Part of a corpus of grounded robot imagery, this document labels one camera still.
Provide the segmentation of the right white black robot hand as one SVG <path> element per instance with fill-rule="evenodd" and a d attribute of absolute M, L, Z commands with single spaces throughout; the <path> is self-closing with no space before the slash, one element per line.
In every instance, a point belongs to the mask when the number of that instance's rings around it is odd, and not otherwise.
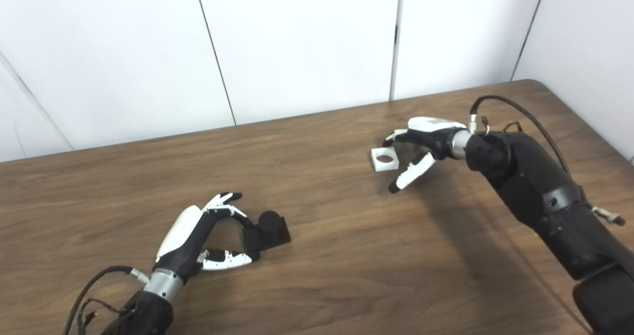
<path fill-rule="evenodd" d="M 446 158 L 466 159 L 466 145 L 473 135 L 465 125 L 443 118 L 419 116 L 410 118 L 407 129 L 396 129 L 385 138 L 383 147 L 395 142 L 410 143 L 423 148 L 388 190 L 396 194 L 414 182 L 437 162 Z"/>

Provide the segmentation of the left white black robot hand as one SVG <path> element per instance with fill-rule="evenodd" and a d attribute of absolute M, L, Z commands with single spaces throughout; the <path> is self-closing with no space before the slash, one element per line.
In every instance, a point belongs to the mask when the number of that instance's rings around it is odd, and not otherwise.
<path fill-rule="evenodd" d="M 260 260 L 259 251 L 232 252 L 205 250 L 215 225 L 223 219 L 237 220 L 242 227 L 253 222 L 237 207 L 233 200 L 242 198 L 239 192 L 223 192 L 215 195 L 204 207 L 192 205 L 177 217 L 161 243 L 153 270 L 165 270 L 176 274 L 183 283 L 197 276 L 200 271 L 219 271 L 242 267 Z"/>

